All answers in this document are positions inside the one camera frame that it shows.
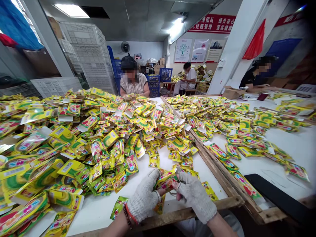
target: white gloved hand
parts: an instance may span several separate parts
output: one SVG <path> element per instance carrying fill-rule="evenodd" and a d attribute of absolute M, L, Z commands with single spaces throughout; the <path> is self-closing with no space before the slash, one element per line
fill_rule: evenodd
<path fill-rule="evenodd" d="M 180 183 L 172 182 L 173 188 L 186 198 L 198 219 L 206 224 L 216 215 L 216 205 L 205 192 L 198 178 L 184 172 L 179 172 L 178 178 Z"/>
<path fill-rule="evenodd" d="M 140 223 L 148 217 L 158 201 L 161 201 L 161 196 L 166 193 L 166 190 L 164 189 L 153 191 L 160 175 L 158 169 L 151 171 L 144 177 L 141 183 L 137 186 L 134 195 L 128 200 L 126 209 L 136 223 Z"/>

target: red cup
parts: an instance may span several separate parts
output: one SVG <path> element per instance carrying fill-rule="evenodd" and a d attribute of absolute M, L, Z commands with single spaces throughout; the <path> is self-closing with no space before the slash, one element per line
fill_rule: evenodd
<path fill-rule="evenodd" d="M 268 95 L 269 95 L 269 93 L 265 93 L 265 92 L 260 93 L 257 100 L 264 101 Z"/>

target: barcode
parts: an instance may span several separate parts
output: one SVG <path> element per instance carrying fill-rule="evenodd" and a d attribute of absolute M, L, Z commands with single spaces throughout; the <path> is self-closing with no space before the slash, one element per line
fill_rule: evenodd
<path fill-rule="evenodd" d="M 61 168 L 63 166 L 63 164 L 61 162 L 58 162 L 58 164 L 56 165 L 58 168 Z"/>
<path fill-rule="evenodd" d="M 63 173 L 67 173 L 67 171 L 69 170 L 69 168 L 72 166 L 72 162 L 69 162 L 62 170 Z"/>
<path fill-rule="evenodd" d="M 56 132 L 56 135 L 59 136 L 63 131 L 64 131 L 64 128 L 60 128 L 60 129 Z"/>
<path fill-rule="evenodd" d="M 4 176 L 7 177 L 7 176 L 9 176 L 9 175 L 18 173 L 18 172 L 23 171 L 23 170 L 25 170 L 25 167 L 24 167 L 24 166 L 21 166 L 20 168 L 17 168 L 17 169 L 14 169 L 14 170 L 10 170 L 10 171 L 8 171 L 8 172 L 5 172 L 5 173 L 4 173 Z"/>

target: worker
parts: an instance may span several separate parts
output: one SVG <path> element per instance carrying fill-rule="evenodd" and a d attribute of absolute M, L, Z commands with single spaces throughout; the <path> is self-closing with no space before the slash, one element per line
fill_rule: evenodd
<path fill-rule="evenodd" d="M 197 73 L 195 72 L 194 68 L 191 67 L 191 63 L 185 63 L 183 66 L 184 69 L 184 77 L 182 80 L 178 81 L 174 86 L 173 93 L 174 94 L 184 94 L 184 90 L 187 88 L 188 82 L 195 82 L 197 80 Z M 196 84 L 189 83 L 188 89 L 194 89 Z"/>
<path fill-rule="evenodd" d="M 147 78 L 144 74 L 138 72 L 136 61 L 129 55 L 122 58 L 121 68 L 123 75 L 121 77 L 120 94 L 125 97 L 128 94 L 137 94 L 138 96 L 149 97 L 150 90 Z"/>
<path fill-rule="evenodd" d="M 278 90 L 277 87 L 271 87 L 269 84 L 263 85 L 253 85 L 253 81 L 256 79 L 256 76 L 267 72 L 271 68 L 271 63 L 275 62 L 277 57 L 275 56 L 264 56 L 259 58 L 253 63 L 253 67 L 249 69 L 244 77 L 241 80 L 239 88 L 241 87 L 248 87 L 246 89 L 247 92 L 261 92 L 261 91 L 276 91 Z"/>
<path fill-rule="evenodd" d="M 158 169 L 154 169 L 143 178 L 133 196 L 102 236 L 124 236 L 129 229 L 151 215 L 153 208 L 161 201 L 161 196 L 166 193 L 165 189 L 153 191 L 161 174 Z M 198 218 L 197 221 L 193 218 L 175 224 L 185 236 L 244 237 L 237 218 L 228 210 L 221 214 L 217 212 L 216 205 L 198 178 L 184 172 L 179 172 L 177 177 L 180 182 L 172 182 L 172 187 L 177 191 L 176 199 L 179 201 L 185 198 Z"/>

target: ceiling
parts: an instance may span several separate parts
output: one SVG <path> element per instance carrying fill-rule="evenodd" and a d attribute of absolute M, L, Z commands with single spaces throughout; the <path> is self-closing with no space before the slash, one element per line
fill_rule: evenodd
<path fill-rule="evenodd" d="M 48 16 L 58 21 L 93 23 L 113 41 L 164 41 L 168 29 L 187 12 L 185 31 L 223 0 L 39 0 Z M 70 18 L 52 4 L 103 7 L 110 19 Z"/>

